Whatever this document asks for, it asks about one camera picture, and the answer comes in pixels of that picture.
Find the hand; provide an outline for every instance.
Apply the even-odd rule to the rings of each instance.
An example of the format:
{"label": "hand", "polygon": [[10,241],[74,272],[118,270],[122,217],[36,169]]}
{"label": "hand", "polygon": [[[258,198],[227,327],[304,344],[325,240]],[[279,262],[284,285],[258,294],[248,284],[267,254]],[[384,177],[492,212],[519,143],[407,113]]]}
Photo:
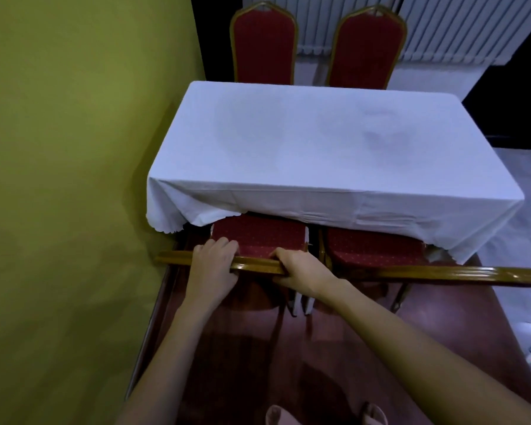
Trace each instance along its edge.
{"label": "hand", "polygon": [[289,272],[289,277],[275,277],[273,281],[307,297],[323,300],[330,284],[338,280],[309,252],[277,248],[271,256],[277,257]]}
{"label": "hand", "polygon": [[238,281],[238,275],[230,272],[237,252],[238,242],[226,237],[195,246],[183,302],[186,307],[212,313],[219,306]]}

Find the person's left hand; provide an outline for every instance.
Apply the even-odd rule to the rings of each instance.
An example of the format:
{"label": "person's left hand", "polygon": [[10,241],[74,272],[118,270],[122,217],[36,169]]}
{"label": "person's left hand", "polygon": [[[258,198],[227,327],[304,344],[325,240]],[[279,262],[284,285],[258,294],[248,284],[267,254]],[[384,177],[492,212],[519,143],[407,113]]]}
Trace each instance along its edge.
{"label": "person's left hand", "polygon": [[226,237],[195,246],[183,304],[212,313],[238,281],[238,275],[230,272],[237,252],[238,242]]}

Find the radiator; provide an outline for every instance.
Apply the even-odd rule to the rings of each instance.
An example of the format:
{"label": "radiator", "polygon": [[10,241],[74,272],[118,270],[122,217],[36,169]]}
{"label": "radiator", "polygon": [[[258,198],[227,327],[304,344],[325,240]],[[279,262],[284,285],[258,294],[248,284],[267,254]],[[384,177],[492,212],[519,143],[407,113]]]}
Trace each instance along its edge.
{"label": "radiator", "polygon": [[[242,0],[249,6],[261,0]],[[403,61],[503,65],[531,32],[531,0],[269,0],[299,25],[297,53],[328,55],[340,18],[382,4],[407,22]]]}

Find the polka dot fabric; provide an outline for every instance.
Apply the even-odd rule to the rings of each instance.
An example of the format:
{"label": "polka dot fabric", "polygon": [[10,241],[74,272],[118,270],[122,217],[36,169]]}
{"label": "polka dot fabric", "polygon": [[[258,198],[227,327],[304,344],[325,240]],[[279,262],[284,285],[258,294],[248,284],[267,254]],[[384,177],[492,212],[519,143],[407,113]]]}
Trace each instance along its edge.
{"label": "polka dot fabric", "polygon": [[359,267],[429,265],[425,243],[415,238],[370,231],[328,228],[326,249],[338,264]]}
{"label": "polka dot fabric", "polygon": [[305,228],[295,220],[246,213],[216,221],[211,238],[238,241],[241,256],[268,258],[277,247],[304,250]]}

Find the white tablecloth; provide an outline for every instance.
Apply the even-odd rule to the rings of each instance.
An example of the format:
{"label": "white tablecloth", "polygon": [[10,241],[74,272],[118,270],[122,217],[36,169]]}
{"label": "white tablecloth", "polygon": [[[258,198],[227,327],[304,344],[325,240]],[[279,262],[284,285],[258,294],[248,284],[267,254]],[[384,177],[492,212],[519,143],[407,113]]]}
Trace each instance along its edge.
{"label": "white tablecloth", "polygon": [[254,211],[463,263],[523,200],[453,95],[198,81],[149,171],[147,218],[168,233]]}

